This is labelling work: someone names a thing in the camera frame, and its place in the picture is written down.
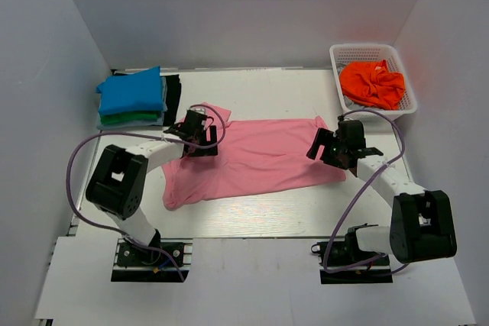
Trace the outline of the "pink t shirt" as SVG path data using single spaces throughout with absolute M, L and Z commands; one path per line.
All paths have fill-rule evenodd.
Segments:
M 166 209 L 345 180 L 343 170 L 306 156 L 326 126 L 320 117 L 233 121 L 229 110 L 206 110 L 224 140 L 213 157 L 184 157 L 162 166 Z

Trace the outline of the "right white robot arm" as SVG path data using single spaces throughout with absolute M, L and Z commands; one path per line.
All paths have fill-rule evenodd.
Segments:
M 390 204 L 388 226 L 349 228 L 342 241 L 351 266 L 367 266 L 389 255 L 402 264 L 453 257 L 457 253 L 449 197 L 429 191 L 401 174 L 376 147 L 368 147 L 358 120 L 338 123 L 336 131 L 320 128 L 307 157 L 348 170 Z

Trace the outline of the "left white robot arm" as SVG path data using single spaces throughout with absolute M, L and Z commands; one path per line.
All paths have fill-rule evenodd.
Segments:
M 135 245 L 135 255 L 146 264 L 160 259 L 158 230 L 141 209 L 148 173 L 184 157 L 218 154 L 215 118 L 202 106 L 189 109 L 183 121 L 163 136 L 131 147 L 105 147 L 86 189 L 86 199 L 105 212 L 125 240 Z

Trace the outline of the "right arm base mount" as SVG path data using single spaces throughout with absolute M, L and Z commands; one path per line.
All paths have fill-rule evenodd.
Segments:
M 388 284 L 393 282 L 388 257 L 382 257 L 363 266 L 352 267 L 342 272 L 327 273 L 322 263 L 328 243 L 328 241 L 320 241 L 310 247 L 311 253 L 319 258 L 319 276 L 322 285 Z M 335 240 L 327 265 L 329 269 L 336 270 L 352 263 L 370 259 L 375 255 L 375 252 L 360 252 L 358 255 L 354 255 L 347 249 L 347 244 L 343 239 Z

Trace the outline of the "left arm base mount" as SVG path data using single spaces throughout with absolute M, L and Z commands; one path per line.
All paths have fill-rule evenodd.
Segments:
M 161 239 L 158 251 L 148 251 L 119 239 L 112 266 L 112 282 L 182 283 L 190 272 L 193 242 Z

